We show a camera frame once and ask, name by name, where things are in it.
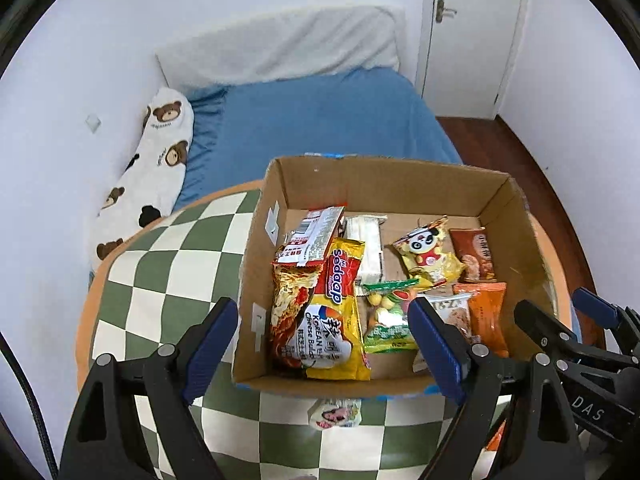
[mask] blue gripper pad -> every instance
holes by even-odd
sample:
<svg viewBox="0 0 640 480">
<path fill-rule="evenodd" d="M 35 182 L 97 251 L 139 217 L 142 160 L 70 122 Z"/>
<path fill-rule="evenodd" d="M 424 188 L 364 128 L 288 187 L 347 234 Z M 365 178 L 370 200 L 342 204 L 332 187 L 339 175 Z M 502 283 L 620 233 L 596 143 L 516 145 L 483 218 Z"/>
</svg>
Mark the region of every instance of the blue gripper pad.
<svg viewBox="0 0 640 480">
<path fill-rule="evenodd" d="M 574 290 L 571 301 L 574 308 L 589 316 L 603 328 L 611 330 L 617 327 L 620 322 L 618 312 L 614 307 L 584 287 Z"/>
<path fill-rule="evenodd" d="M 424 311 L 413 301 L 409 305 L 409 328 L 420 352 L 445 397 L 461 406 L 465 402 L 462 389 L 462 370 L 444 338 Z"/>
<path fill-rule="evenodd" d="M 182 390 L 182 398 L 187 405 L 193 404 L 207 391 L 237 326 L 238 308 L 234 301 L 229 300 L 187 364 L 186 382 Z"/>
</svg>

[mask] bed headboard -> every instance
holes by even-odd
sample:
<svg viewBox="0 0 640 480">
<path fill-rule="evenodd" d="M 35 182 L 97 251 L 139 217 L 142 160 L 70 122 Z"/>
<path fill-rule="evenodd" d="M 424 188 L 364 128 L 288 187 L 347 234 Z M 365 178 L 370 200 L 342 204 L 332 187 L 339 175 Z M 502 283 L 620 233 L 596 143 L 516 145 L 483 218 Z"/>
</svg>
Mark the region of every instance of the bed headboard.
<svg viewBox="0 0 640 480">
<path fill-rule="evenodd" d="M 167 84 L 181 92 L 334 74 L 375 66 L 402 72 L 404 10 L 315 6 L 260 14 L 158 48 Z"/>
</svg>

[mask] door handle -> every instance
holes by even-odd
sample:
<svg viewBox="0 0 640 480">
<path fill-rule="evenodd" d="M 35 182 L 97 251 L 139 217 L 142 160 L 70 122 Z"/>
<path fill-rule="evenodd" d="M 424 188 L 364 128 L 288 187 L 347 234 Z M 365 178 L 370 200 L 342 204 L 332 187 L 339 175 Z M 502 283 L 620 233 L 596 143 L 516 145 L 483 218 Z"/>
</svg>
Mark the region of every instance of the door handle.
<svg viewBox="0 0 640 480">
<path fill-rule="evenodd" d="M 456 9 L 447 9 L 447 7 L 444 6 L 444 0 L 438 0 L 436 3 L 436 23 L 442 22 L 442 17 L 445 13 L 450 18 L 453 18 L 458 11 Z"/>
</svg>

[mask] checkered cushion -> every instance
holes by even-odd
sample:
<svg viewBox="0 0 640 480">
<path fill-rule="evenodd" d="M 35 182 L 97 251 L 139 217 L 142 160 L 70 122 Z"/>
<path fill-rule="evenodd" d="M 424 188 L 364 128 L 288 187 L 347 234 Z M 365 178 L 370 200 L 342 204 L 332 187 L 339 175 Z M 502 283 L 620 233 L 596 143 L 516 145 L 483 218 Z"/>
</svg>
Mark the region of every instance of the checkered cushion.
<svg viewBox="0 0 640 480">
<path fill-rule="evenodd" d="M 236 300 L 259 196 L 252 190 L 189 207 L 127 247 L 104 285 L 92 358 L 147 357 L 176 343 L 221 296 Z M 234 386 L 227 350 L 190 410 L 228 480 L 415 480 L 454 412 L 441 395 L 365 399 L 361 426 L 316 431 L 307 420 L 314 402 Z M 136 403 L 156 474 L 173 478 L 148 400 Z"/>
</svg>

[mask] mattress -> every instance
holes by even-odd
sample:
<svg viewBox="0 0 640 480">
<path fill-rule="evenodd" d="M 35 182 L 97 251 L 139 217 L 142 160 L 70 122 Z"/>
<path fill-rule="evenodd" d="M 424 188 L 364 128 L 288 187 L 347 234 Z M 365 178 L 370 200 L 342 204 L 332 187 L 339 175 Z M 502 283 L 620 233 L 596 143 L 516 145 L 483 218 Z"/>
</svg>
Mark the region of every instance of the mattress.
<svg viewBox="0 0 640 480">
<path fill-rule="evenodd" d="M 193 141 L 178 210 L 264 176 L 272 158 L 382 155 L 461 164 L 413 85 L 391 68 L 242 85 L 187 95 Z"/>
</svg>

